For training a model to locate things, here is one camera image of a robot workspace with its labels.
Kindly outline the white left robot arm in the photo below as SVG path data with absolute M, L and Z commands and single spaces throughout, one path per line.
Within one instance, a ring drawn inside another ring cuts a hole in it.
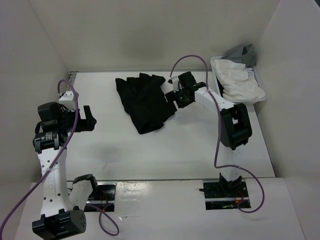
M 35 129 L 33 146 L 37 153 L 43 184 L 40 219 L 32 222 L 32 231 L 43 240 L 62 240 L 86 231 L 87 200 L 98 197 L 100 188 L 92 174 L 76 177 L 71 190 L 67 186 L 66 160 L 72 132 L 91 132 L 97 123 L 88 105 L 82 119 L 75 108 L 58 102 L 38 106 L 41 121 Z

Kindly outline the black pleated skirt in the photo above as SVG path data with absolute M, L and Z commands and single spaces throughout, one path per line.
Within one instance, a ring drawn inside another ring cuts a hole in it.
M 130 116 L 140 135 L 161 129 L 175 114 L 161 89 L 165 78 L 158 75 L 140 73 L 138 77 L 115 79 L 124 111 Z

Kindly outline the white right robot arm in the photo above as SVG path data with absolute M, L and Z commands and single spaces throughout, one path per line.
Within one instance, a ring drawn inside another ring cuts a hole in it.
M 174 110 L 199 103 L 216 114 L 218 135 L 213 165 L 220 170 L 219 192 L 225 197 L 234 195 L 242 182 L 236 163 L 253 133 L 247 107 L 221 97 L 206 82 L 196 82 L 189 71 L 172 76 L 168 82 L 172 84 L 172 91 L 165 96 Z

